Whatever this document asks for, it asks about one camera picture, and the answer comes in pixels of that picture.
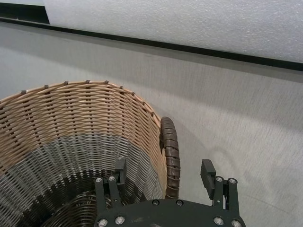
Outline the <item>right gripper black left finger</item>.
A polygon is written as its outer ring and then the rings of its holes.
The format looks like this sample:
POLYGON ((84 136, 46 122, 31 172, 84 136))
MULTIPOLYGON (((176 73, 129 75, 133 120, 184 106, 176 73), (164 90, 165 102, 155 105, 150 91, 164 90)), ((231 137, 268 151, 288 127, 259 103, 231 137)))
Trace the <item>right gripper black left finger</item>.
POLYGON ((122 206, 121 197, 125 194, 126 173, 126 157, 119 157, 112 175, 95 179, 97 211, 107 209, 107 198, 112 208, 122 206))

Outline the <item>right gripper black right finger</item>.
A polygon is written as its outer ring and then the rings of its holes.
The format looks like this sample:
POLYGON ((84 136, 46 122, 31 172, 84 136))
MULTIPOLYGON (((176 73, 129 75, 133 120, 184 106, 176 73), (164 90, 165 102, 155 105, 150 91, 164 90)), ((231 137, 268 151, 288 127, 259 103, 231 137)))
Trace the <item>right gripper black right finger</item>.
POLYGON ((203 159, 201 179, 207 190, 212 206, 221 210, 239 211, 238 181, 216 175, 215 167, 210 159, 203 159))

